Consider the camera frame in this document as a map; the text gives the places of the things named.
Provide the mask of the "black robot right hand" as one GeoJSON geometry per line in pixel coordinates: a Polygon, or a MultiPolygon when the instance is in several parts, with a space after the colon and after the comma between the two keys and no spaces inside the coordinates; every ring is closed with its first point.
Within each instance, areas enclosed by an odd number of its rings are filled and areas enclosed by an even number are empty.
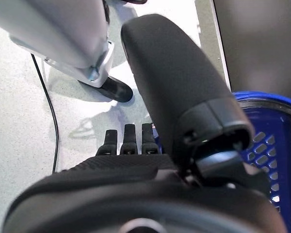
{"type": "Polygon", "coordinates": [[[285,233],[268,175],[243,161],[255,130],[202,50],[167,18],[126,22],[127,61],[164,154],[143,127],[38,181],[12,203],[4,233],[285,233]]]}

